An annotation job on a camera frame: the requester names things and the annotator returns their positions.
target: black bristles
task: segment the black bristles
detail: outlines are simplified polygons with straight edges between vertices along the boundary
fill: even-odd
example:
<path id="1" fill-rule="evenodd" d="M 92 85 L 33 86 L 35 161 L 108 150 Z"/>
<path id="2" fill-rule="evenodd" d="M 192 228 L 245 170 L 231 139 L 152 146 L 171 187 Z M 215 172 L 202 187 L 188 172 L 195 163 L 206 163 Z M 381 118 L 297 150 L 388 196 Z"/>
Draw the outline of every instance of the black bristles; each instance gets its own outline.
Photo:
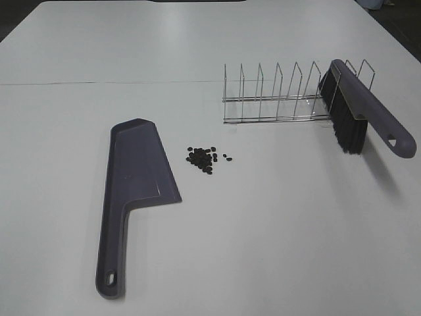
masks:
<path id="1" fill-rule="evenodd" d="M 321 95 L 330 111 L 337 142 L 344 153 L 361 153 L 367 131 L 367 120 L 354 119 L 332 71 L 320 83 Z"/>

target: table surface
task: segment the table surface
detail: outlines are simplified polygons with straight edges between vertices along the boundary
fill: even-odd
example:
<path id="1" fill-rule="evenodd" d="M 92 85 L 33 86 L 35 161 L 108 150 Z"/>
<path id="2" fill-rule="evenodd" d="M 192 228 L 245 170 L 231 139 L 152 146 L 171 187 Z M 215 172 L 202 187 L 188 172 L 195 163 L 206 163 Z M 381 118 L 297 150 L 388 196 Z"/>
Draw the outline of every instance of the table surface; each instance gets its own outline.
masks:
<path id="1" fill-rule="evenodd" d="M 367 58 L 421 139 L 421 66 L 354 1 L 40 5 L 0 43 L 0 314 L 418 315 L 420 155 L 371 128 L 351 156 L 328 122 L 222 124 L 224 63 L 270 77 L 336 57 Z M 183 202 L 132 211 L 126 296 L 107 301 L 109 131 L 135 117 L 156 123 Z M 190 145 L 234 160 L 204 175 Z"/>

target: wire rack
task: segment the wire rack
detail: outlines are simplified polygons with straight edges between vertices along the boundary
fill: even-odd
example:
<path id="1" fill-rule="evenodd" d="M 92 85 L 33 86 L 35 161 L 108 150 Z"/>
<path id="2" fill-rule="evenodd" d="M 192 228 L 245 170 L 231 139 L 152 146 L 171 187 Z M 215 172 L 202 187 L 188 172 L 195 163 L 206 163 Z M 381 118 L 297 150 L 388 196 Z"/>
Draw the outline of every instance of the wire rack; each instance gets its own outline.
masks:
<path id="1" fill-rule="evenodd" d="M 360 78 L 364 69 L 370 69 L 370 75 L 365 76 L 368 78 L 365 82 L 368 83 L 366 84 L 367 88 L 371 90 L 376 72 L 367 60 L 364 59 L 361 62 L 358 72 L 349 60 L 346 60 L 345 64 L 358 78 Z M 276 63 L 273 80 L 264 80 L 260 63 L 256 80 L 246 80 L 244 73 L 243 64 L 240 64 L 239 80 L 228 81 L 227 67 L 226 64 L 224 65 L 222 102 L 224 103 L 225 124 L 303 122 L 330 119 L 328 111 L 330 107 L 326 106 L 320 95 L 324 85 L 322 73 L 315 61 L 311 63 L 306 80 L 303 80 L 302 68 L 298 62 L 295 62 L 291 78 L 288 77 L 289 83 L 287 82 L 287 86 L 284 85 L 284 73 L 279 63 Z"/>

